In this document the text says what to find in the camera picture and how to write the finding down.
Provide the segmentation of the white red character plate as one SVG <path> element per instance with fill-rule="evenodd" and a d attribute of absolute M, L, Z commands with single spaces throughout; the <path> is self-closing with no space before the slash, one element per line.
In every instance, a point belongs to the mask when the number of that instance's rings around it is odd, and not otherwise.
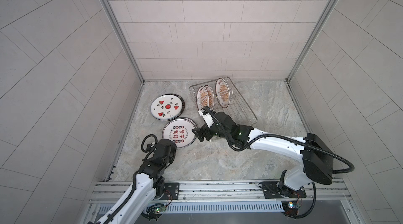
<path fill-rule="evenodd" d="M 190 118 L 182 117 L 171 121 L 169 127 L 175 130 L 191 130 L 197 128 L 197 124 Z"/>

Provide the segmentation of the dark striped rim plate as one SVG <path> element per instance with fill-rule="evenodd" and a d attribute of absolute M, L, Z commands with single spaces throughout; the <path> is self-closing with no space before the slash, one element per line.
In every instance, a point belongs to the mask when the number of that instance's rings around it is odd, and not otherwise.
<path fill-rule="evenodd" d="M 168 94 L 179 98 L 180 101 L 181 101 L 181 103 L 182 103 L 182 107 L 181 107 L 181 110 L 180 110 L 179 114 L 176 115 L 176 116 L 174 116 L 173 119 L 170 119 L 170 120 L 174 120 L 174 119 L 179 118 L 179 117 L 183 114 L 183 112 L 184 112 L 184 110 L 185 110 L 185 101 L 184 101 L 184 99 L 183 99 L 180 95 L 178 95 L 178 94 L 174 94 L 174 93 L 168 93 Z"/>

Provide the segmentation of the white watermelon plate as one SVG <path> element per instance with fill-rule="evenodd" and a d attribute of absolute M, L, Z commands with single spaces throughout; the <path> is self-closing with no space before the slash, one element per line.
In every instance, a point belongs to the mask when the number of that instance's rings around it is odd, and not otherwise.
<path fill-rule="evenodd" d="M 178 115 L 182 107 L 179 98 L 165 94 L 156 98 L 150 107 L 151 115 L 162 121 L 170 121 L 174 116 Z"/>

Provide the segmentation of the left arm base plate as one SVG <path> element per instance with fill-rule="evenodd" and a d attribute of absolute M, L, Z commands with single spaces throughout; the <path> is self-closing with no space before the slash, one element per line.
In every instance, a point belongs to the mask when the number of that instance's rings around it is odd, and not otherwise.
<path fill-rule="evenodd" d="M 164 183 L 157 185 L 154 200 L 178 200 L 179 183 Z"/>

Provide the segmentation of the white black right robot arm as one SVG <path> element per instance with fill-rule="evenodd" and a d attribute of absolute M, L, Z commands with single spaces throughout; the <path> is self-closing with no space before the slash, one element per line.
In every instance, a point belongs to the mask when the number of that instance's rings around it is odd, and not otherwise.
<path fill-rule="evenodd" d="M 315 134 L 309 133 L 304 138 L 291 138 L 270 134 L 252 126 L 236 124 L 226 113 L 216 113 L 208 107 L 202 108 L 198 113 L 203 117 L 205 124 L 194 129 L 193 133 L 201 142 L 209 141 L 216 136 L 224 138 L 234 151 L 258 149 L 298 161 L 294 168 L 282 172 L 271 192 L 292 198 L 304 185 L 311 182 L 332 184 L 333 153 Z"/>

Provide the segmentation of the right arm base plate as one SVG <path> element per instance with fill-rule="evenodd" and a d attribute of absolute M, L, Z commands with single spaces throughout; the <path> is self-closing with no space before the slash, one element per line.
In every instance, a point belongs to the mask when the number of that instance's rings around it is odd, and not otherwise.
<path fill-rule="evenodd" d="M 258 186 L 263 190 L 265 199 L 306 198 L 306 192 L 303 187 L 295 191 L 286 186 L 279 187 L 278 182 L 260 182 Z"/>

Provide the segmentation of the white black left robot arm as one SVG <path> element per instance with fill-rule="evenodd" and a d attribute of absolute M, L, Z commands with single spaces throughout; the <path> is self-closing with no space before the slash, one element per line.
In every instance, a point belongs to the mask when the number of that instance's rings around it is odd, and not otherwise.
<path fill-rule="evenodd" d="M 146 157 L 133 174 L 132 184 L 98 224 L 134 224 L 148 204 L 163 194 L 165 169 L 173 163 L 177 146 L 161 139 L 148 144 Z"/>

